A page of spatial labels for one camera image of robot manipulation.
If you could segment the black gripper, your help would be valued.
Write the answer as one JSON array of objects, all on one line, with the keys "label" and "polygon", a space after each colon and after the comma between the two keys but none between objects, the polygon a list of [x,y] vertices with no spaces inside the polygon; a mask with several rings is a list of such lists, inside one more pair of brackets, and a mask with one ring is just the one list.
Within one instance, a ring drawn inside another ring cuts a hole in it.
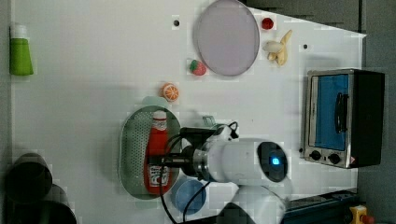
[{"label": "black gripper", "polygon": [[165,156],[150,156],[148,157],[148,168],[151,167],[168,167],[180,168],[185,175],[195,176],[193,166],[193,154],[195,149],[192,146],[185,147],[180,153],[171,153],[170,158]]}]

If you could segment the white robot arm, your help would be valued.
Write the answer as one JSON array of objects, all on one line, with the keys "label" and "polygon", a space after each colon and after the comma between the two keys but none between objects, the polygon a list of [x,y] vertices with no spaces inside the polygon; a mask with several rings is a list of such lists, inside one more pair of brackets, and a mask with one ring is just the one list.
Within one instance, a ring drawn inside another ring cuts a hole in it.
[{"label": "white robot arm", "polygon": [[207,141],[180,153],[150,156],[148,164],[179,168],[207,182],[235,184],[238,190],[217,215],[217,224],[281,224],[292,192],[285,152],[261,139]]}]

